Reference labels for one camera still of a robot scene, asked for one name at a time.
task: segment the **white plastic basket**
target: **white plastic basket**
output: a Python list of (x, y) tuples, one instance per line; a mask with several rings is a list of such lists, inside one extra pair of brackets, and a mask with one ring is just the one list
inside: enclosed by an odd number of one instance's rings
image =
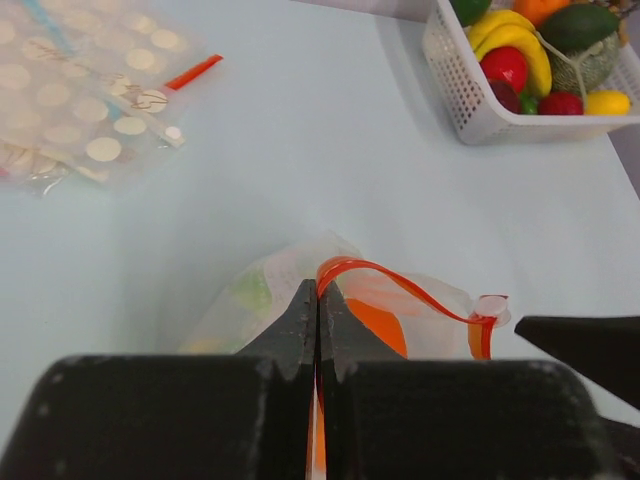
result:
[[(493, 9), (513, 0), (494, 0)], [(629, 115), (516, 115), (496, 99), (456, 18), (450, 0), (433, 0), (422, 41), (427, 62), (460, 139), (469, 145), (581, 140), (627, 125), (640, 124), (640, 59), (630, 45), (601, 89), (631, 98)]]

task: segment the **clear plastic bag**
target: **clear plastic bag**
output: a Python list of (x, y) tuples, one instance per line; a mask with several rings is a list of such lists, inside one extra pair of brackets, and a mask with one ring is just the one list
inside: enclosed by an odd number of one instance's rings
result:
[(300, 283), (336, 255), (358, 251), (333, 233), (262, 258), (235, 277), (181, 347), (185, 353), (235, 353), (280, 317)]
[(493, 328), (511, 318), (506, 296), (473, 301), (435, 278), (397, 274), (360, 258), (325, 262), (318, 295), (334, 280), (351, 312), (409, 359), (490, 358)]
[[(143, 0), (7, 0), (0, 53), (11, 61), (0, 71), (0, 109), (17, 119), (0, 139), (103, 184), (156, 167), (185, 142), (186, 95), (174, 80), (206, 59), (172, 23)], [(20, 94), (3, 89), (3, 78)], [(57, 103), (35, 101), (41, 91)]]

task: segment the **light blue table surface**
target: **light blue table surface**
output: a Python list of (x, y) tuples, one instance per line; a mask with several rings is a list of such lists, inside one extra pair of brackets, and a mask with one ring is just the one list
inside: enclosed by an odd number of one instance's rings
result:
[[(125, 193), (80, 178), (44, 200), (0, 190), (0, 444), (54, 360), (174, 351), (235, 273), (327, 229), (394, 269), (508, 293), (516, 319), (640, 314), (640, 204), (606, 136), (460, 144), (418, 23), (287, 0), (159, 5), (226, 57), (189, 87), (186, 146)], [(496, 357), (544, 358), (514, 324)]]

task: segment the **banana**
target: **banana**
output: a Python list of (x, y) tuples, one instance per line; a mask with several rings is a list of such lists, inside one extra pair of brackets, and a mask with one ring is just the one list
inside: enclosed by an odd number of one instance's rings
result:
[(476, 57), (481, 61), (491, 50), (500, 47), (515, 47), (524, 55), (529, 65), (527, 84), (531, 93), (538, 98), (551, 91), (551, 64), (549, 57), (537, 37), (518, 25), (502, 25), (494, 29), (476, 49)]
[(531, 33), (536, 30), (533, 23), (513, 10), (494, 10), (487, 13), (469, 30), (471, 49), (475, 51), (482, 41), (501, 25), (519, 25)]

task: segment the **green avocado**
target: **green avocado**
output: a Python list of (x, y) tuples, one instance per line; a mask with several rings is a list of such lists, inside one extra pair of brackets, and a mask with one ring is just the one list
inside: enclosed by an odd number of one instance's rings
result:
[(584, 52), (618, 31), (620, 19), (605, 7), (573, 3), (551, 15), (538, 29), (562, 53)]
[(464, 28), (473, 25), (487, 13), (491, 0), (451, 0), (451, 6)]
[[(587, 92), (599, 87), (609, 77), (620, 54), (620, 39), (617, 32), (597, 43), (600, 47), (596, 47), (596, 51), (580, 62), (580, 72)], [(577, 63), (581, 53), (575, 52), (567, 57)], [(580, 84), (575, 69), (551, 52), (549, 52), (549, 60), (553, 75), (552, 89), (580, 95)]]

